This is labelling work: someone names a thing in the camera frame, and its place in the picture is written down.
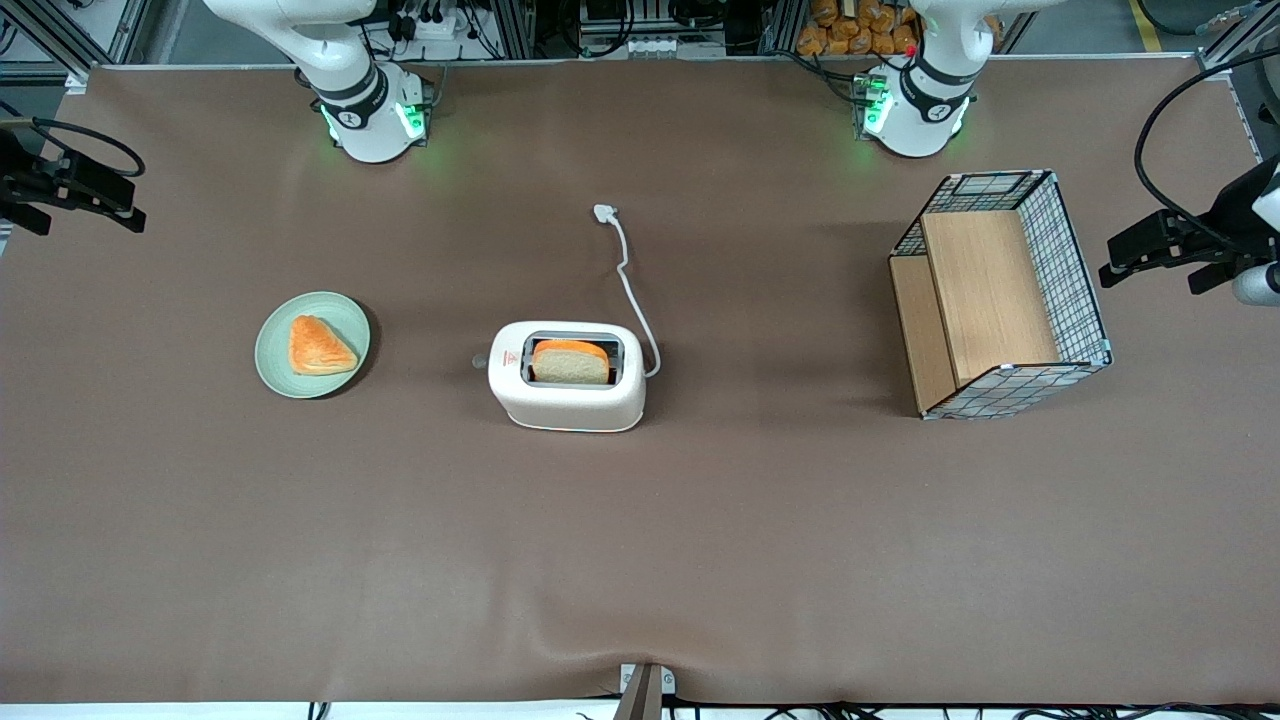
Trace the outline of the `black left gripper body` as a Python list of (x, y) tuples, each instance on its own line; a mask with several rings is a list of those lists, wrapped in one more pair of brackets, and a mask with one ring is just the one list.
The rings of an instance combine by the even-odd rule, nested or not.
[(1238, 252), (1263, 261), (1277, 260), (1279, 155), (1251, 168), (1217, 193), (1204, 214), (1210, 227), (1239, 247)]

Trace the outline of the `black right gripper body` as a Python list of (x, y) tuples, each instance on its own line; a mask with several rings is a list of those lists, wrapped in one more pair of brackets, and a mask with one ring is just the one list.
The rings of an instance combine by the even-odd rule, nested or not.
[(59, 161), (29, 152), (8, 128), (1, 129), (1, 208), (15, 211), (31, 204), (56, 206), (60, 201)]

